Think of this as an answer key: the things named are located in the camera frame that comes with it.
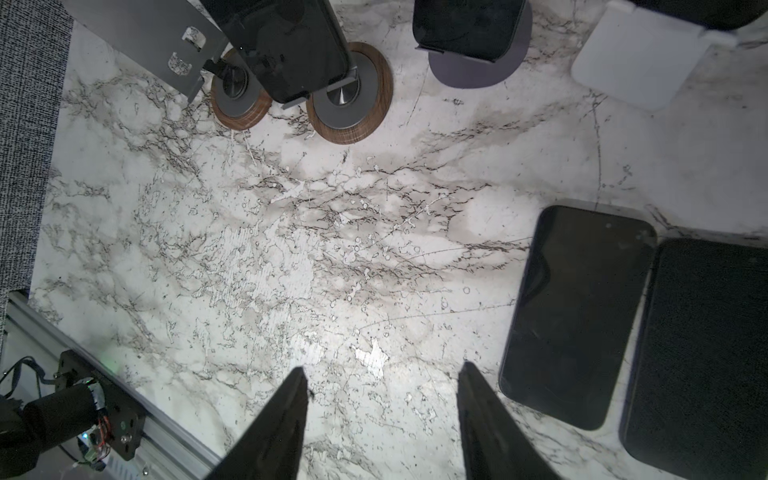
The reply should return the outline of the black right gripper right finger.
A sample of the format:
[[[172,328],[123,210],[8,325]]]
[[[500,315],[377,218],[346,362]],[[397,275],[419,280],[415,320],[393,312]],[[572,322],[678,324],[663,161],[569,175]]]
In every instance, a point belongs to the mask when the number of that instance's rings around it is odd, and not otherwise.
[[[468,479],[557,479],[472,362],[458,375],[458,417]]]

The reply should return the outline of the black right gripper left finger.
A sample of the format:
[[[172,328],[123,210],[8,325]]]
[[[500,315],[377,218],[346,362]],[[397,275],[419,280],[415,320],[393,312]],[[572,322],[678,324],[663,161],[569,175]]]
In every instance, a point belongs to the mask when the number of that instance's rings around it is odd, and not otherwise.
[[[295,479],[302,458],[309,402],[308,382],[296,367],[209,479]]]

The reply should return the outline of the black phone white stripe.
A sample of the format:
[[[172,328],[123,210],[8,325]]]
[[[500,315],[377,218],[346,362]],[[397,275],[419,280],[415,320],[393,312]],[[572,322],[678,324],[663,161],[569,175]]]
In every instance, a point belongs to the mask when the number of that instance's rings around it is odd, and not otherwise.
[[[496,62],[510,49],[527,3],[520,0],[417,0],[417,45],[439,53]]]

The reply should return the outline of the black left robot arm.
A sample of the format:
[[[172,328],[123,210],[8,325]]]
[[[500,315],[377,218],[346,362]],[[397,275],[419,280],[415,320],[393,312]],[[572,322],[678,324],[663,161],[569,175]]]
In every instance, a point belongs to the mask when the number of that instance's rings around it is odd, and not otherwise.
[[[93,467],[102,463],[111,453],[113,432],[99,372],[84,363],[80,373],[70,369],[60,374],[59,378],[70,380],[71,385],[23,402],[12,395],[24,366],[32,369],[38,392],[44,384],[57,383],[45,377],[32,356],[17,360],[3,374],[11,379],[11,388],[1,396],[1,477],[9,479],[33,470],[42,453],[72,439],[90,444],[79,458],[71,458],[76,465]]]

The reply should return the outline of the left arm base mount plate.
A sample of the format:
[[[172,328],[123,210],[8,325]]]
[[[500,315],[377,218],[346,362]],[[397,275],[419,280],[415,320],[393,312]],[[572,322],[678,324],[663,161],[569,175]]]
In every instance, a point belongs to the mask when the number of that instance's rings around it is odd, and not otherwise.
[[[133,460],[143,436],[146,408],[128,391],[74,350],[61,353],[56,390],[85,385],[90,392],[95,423],[103,436],[96,446],[109,447],[125,461]]]

